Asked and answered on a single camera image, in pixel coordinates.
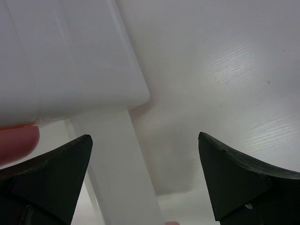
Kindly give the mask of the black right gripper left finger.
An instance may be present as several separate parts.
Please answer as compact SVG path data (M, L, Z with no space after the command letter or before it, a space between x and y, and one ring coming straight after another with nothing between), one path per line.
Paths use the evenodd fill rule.
M93 141L82 135L52 151L1 169L2 225L69 225Z

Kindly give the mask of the dark pink drawer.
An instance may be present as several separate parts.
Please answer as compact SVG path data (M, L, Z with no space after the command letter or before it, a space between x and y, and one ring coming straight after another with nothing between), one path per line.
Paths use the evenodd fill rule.
M37 146L40 131L37 126L25 126L0 131L0 166L18 161Z

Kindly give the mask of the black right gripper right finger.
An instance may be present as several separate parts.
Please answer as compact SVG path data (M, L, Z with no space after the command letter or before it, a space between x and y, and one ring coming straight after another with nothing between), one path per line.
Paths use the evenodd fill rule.
M298 225L300 174L237 151L207 133L200 161L215 220L222 225Z

